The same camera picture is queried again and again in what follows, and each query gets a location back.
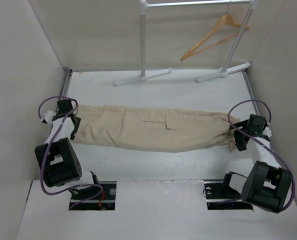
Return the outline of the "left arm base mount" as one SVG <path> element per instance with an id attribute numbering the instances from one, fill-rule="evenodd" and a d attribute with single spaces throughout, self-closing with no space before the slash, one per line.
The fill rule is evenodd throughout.
<path id="1" fill-rule="evenodd" d="M 103 190 L 97 187 L 79 189 L 72 193 L 70 211 L 114 211 L 116 207 L 117 182 L 102 181 L 99 183 Z"/>

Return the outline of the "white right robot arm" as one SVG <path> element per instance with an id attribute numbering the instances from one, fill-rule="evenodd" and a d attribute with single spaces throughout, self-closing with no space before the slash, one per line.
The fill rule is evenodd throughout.
<path id="1" fill-rule="evenodd" d="M 277 214 L 283 211 L 293 175 L 282 168 L 270 152 L 270 137 L 264 134 L 267 128 L 266 119 L 254 114 L 229 127 L 237 150 L 248 151 L 254 166 L 248 176 L 227 173 L 220 192 L 226 198 L 237 194 L 235 199 Z"/>

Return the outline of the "beige cargo trousers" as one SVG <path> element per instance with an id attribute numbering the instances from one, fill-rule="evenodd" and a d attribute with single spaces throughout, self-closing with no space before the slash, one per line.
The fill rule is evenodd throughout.
<path id="1" fill-rule="evenodd" d="M 236 141 L 229 122 L 240 121 L 221 112 L 109 105 L 81 105 L 77 115 L 77 144 L 166 153 L 225 145 L 232 150 Z"/>

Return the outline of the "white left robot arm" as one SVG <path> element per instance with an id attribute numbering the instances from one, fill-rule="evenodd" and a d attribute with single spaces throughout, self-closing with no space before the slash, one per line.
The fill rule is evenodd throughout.
<path id="1" fill-rule="evenodd" d="M 95 179 L 56 192 L 47 190 L 79 181 L 83 176 L 82 166 L 71 143 L 81 123 L 81 118 L 77 116 L 78 108 L 76 99 L 64 96 L 49 97 L 39 105 L 39 120 L 49 124 L 51 130 L 47 140 L 35 147 L 34 153 L 40 168 L 40 186 L 46 195 L 55 196 L 64 192 L 77 195 L 83 188 L 83 193 L 93 200 L 103 192 L 103 187 Z"/>

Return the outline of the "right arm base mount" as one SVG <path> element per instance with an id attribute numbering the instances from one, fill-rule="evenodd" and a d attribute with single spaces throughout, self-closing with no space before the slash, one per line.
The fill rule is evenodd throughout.
<path id="1" fill-rule="evenodd" d="M 241 195 L 234 189 L 227 188 L 220 181 L 204 182 L 202 192 L 209 211 L 253 210 L 253 206 L 241 200 Z"/>

